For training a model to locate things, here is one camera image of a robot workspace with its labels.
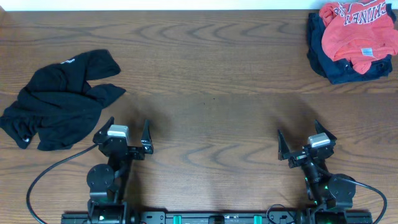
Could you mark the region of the red printed t-shirt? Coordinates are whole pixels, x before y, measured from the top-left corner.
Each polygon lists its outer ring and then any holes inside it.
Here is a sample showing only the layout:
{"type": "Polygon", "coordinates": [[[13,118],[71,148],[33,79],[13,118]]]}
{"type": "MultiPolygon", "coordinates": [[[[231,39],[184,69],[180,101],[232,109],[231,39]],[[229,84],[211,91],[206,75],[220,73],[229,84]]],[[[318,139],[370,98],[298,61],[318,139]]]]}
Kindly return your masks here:
{"type": "Polygon", "coordinates": [[[319,10],[325,25],[322,49],[332,61],[346,59],[365,74],[372,63],[397,55],[397,30],[385,0],[329,2],[319,10]]]}

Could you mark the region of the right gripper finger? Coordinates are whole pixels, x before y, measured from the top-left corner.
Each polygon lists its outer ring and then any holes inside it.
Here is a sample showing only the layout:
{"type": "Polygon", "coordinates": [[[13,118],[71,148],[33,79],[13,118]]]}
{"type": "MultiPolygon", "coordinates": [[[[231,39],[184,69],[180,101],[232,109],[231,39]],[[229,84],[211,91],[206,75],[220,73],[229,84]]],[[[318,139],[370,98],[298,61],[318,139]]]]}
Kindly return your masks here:
{"type": "Polygon", "coordinates": [[[317,119],[314,121],[315,131],[317,134],[326,133],[326,135],[330,138],[331,143],[337,140],[336,136],[334,136],[329,130],[327,130],[317,119]]]}
{"type": "Polygon", "coordinates": [[[278,129],[278,142],[279,142],[279,149],[278,149],[278,160],[283,161],[288,159],[290,156],[290,149],[286,143],[286,140],[282,134],[282,132],[278,129]]]}

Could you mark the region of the folded navy blue garment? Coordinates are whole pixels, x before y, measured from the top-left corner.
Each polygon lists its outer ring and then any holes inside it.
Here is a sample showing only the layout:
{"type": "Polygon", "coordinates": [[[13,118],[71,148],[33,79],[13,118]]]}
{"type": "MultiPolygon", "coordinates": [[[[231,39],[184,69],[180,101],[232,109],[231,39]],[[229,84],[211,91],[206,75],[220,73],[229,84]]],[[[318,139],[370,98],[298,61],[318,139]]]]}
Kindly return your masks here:
{"type": "Polygon", "coordinates": [[[313,71],[327,78],[331,84],[349,82],[365,82],[387,77],[392,72],[392,55],[371,62],[370,69],[365,74],[354,70],[353,64],[347,59],[332,61],[322,49],[322,37],[326,27],[317,13],[308,15],[307,25],[307,58],[313,71]]]}

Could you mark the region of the black t-shirt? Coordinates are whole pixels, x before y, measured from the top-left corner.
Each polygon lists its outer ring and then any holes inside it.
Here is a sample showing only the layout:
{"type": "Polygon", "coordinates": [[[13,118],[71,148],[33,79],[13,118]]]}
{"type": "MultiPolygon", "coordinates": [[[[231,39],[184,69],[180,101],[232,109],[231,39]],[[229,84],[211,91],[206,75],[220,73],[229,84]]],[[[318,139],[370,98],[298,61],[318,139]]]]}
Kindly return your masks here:
{"type": "Polygon", "coordinates": [[[38,136],[40,151],[70,149],[96,127],[101,112],[125,89],[91,80],[116,76],[121,69],[106,49],[91,50],[38,69],[1,116],[1,128],[21,149],[38,136]]]}

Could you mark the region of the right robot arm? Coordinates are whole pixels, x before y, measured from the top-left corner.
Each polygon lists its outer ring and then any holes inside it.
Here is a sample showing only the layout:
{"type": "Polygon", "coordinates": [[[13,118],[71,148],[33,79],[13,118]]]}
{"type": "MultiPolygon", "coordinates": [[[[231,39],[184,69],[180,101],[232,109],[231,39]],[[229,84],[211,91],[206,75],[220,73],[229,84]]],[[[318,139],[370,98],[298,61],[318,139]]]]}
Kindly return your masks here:
{"type": "Polygon", "coordinates": [[[291,151],[284,135],[278,130],[278,160],[288,160],[289,167],[303,170],[307,196],[315,203],[313,208],[298,212],[296,223],[348,223],[347,210],[353,207],[356,187],[353,178],[332,174],[326,159],[334,154],[336,136],[315,121],[316,135],[308,137],[300,151],[291,151]]]}

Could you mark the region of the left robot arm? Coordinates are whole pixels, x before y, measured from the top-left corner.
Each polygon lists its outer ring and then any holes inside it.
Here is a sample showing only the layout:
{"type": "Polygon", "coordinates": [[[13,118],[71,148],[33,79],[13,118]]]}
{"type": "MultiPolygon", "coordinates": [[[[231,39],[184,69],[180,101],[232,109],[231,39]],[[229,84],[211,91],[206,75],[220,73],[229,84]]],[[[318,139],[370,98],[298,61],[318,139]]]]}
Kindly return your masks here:
{"type": "Polygon", "coordinates": [[[114,124],[111,117],[93,137],[107,163],[90,169],[86,182],[90,188],[88,223],[140,223],[140,214],[124,200],[132,162],[154,153],[150,122],[144,121],[140,146],[129,145],[129,128],[114,124]]]}

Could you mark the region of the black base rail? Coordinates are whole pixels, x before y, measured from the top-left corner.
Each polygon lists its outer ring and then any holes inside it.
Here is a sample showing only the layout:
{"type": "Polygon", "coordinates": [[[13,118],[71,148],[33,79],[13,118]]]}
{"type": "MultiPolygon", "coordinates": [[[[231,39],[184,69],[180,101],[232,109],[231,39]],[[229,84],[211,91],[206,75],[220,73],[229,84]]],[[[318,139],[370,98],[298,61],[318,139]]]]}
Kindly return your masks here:
{"type": "Polygon", "coordinates": [[[318,212],[314,217],[304,212],[270,210],[265,213],[193,213],[142,212],[132,216],[128,223],[138,224],[266,224],[266,223],[324,223],[371,224],[369,212],[318,212]]]}

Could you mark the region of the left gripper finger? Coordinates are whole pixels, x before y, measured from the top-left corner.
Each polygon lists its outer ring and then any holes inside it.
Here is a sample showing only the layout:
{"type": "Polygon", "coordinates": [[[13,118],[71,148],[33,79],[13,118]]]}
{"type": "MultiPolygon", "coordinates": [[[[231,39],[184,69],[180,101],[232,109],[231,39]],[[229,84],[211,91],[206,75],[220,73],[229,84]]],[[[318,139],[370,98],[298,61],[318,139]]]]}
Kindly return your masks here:
{"type": "Polygon", "coordinates": [[[146,119],[144,122],[141,143],[142,143],[142,147],[143,147],[145,154],[153,154],[154,153],[152,138],[150,136],[150,122],[148,119],[146,119]]]}
{"type": "Polygon", "coordinates": [[[108,139],[108,130],[113,124],[114,117],[112,116],[110,117],[110,119],[108,119],[106,124],[95,133],[95,135],[93,136],[93,143],[103,144],[104,142],[106,142],[106,140],[108,139]]]}

